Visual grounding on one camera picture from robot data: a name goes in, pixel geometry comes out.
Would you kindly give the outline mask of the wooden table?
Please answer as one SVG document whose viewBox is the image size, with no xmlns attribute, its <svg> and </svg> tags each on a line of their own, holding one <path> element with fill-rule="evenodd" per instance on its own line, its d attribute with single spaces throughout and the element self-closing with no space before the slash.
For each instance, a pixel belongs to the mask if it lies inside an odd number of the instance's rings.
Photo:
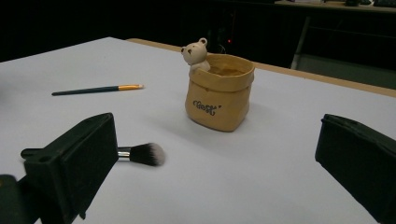
<svg viewBox="0 0 396 224">
<path fill-rule="evenodd" d="M 164 43 L 158 43 L 158 42 L 149 41 L 149 40 L 140 39 L 140 38 L 129 38 L 128 41 L 136 43 L 136 44 L 140 44 L 140 45 L 151 46 L 151 47 L 158 48 L 158 49 L 166 49 L 166 50 L 180 52 L 180 47 L 168 45 L 168 44 L 164 44 Z M 359 83 L 359 82 L 355 82 L 355 81 L 343 80 L 343 79 L 335 78 L 335 77 L 325 77 L 322 75 L 292 70 L 292 69 L 274 66 L 274 65 L 270 65 L 270 64 L 266 64 L 266 63 L 254 62 L 254 65 L 261 70 L 276 72 L 276 73 L 279 73 L 282 75 L 301 77 L 304 79 L 311 79 L 311 80 L 315 80 L 315 81 L 319 81 L 319 82 L 323 82 L 323 83 L 333 84 L 333 85 L 342 86 L 342 87 L 346 87 L 346 88 L 350 88 L 350 89 L 367 91 L 367 92 L 371 92 L 371 93 L 376 93 L 376 94 L 381 94 L 381 95 L 386 95 L 389 97 L 396 98 L 396 90 L 393 90 L 393 89 L 377 87 L 377 86 L 363 84 L 363 83 Z"/>
</svg>

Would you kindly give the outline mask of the white metal table frame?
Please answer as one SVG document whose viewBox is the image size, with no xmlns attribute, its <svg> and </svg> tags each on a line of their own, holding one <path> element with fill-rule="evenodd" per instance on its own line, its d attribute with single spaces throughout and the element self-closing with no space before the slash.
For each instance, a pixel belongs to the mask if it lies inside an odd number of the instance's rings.
<svg viewBox="0 0 396 224">
<path fill-rule="evenodd" d="M 396 90 L 396 8 L 277 0 L 304 18 L 291 68 Z"/>
</svg>

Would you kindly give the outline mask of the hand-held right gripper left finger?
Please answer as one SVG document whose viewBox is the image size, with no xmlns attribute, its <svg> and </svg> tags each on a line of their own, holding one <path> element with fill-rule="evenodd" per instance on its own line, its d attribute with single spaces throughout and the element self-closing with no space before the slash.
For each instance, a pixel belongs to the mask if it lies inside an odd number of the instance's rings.
<svg viewBox="0 0 396 224">
<path fill-rule="evenodd" d="M 86 216 L 118 160 L 117 148 L 113 115 L 105 113 L 84 119 L 25 160 L 43 224 L 71 224 Z"/>
</svg>

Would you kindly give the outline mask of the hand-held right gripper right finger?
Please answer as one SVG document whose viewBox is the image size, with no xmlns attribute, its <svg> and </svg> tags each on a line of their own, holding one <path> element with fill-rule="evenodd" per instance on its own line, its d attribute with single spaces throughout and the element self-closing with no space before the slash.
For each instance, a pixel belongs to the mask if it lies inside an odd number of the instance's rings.
<svg viewBox="0 0 396 224">
<path fill-rule="evenodd" d="M 396 224 L 396 140 L 326 114 L 315 159 L 379 224 Z"/>
</svg>

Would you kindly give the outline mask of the dark pen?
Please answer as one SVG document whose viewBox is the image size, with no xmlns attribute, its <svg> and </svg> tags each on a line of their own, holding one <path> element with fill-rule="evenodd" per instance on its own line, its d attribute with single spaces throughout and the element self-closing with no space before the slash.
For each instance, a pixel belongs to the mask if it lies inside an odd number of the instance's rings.
<svg viewBox="0 0 396 224">
<path fill-rule="evenodd" d="M 165 152 L 162 147 L 155 143 L 146 143 L 134 147 L 119 147 L 120 158 L 131 162 L 145 164 L 148 166 L 161 166 L 165 162 Z"/>
</svg>

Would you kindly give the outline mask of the white board sheet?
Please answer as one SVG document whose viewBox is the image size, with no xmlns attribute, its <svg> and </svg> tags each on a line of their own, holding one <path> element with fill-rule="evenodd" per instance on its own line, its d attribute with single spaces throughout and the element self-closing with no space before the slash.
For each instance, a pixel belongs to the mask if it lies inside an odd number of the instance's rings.
<svg viewBox="0 0 396 224">
<path fill-rule="evenodd" d="M 157 143 L 166 161 L 118 162 L 75 224 L 375 224 L 315 151 L 326 114 L 396 138 L 396 98 L 259 69 L 245 120 L 222 133 L 186 116 L 187 88 L 178 52 L 115 38 L 0 63 L 0 174 L 23 176 L 24 148 L 110 112 L 121 145 Z"/>
</svg>

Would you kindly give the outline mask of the dark box with red light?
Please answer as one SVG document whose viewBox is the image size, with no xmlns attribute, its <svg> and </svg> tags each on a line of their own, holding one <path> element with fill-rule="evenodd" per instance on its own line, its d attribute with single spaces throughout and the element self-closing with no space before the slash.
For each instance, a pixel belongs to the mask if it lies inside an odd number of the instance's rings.
<svg viewBox="0 0 396 224">
<path fill-rule="evenodd" d="M 219 53 L 226 53 L 233 43 L 235 11 L 222 9 L 216 16 L 216 47 Z"/>
</svg>

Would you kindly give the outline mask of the small wooden cup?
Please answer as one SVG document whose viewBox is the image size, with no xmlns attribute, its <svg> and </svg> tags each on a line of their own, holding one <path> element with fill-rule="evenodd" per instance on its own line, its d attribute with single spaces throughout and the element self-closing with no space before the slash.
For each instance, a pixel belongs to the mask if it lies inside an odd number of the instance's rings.
<svg viewBox="0 0 396 224">
<path fill-rule="evenodd" d="M 233 132 L 249 111 L 255 65 L 229 54 L 209 54 L 206 46 L 201 37 L 180 51 L 190 67 L 186 113 L 207 128 Z"/>
</svg>

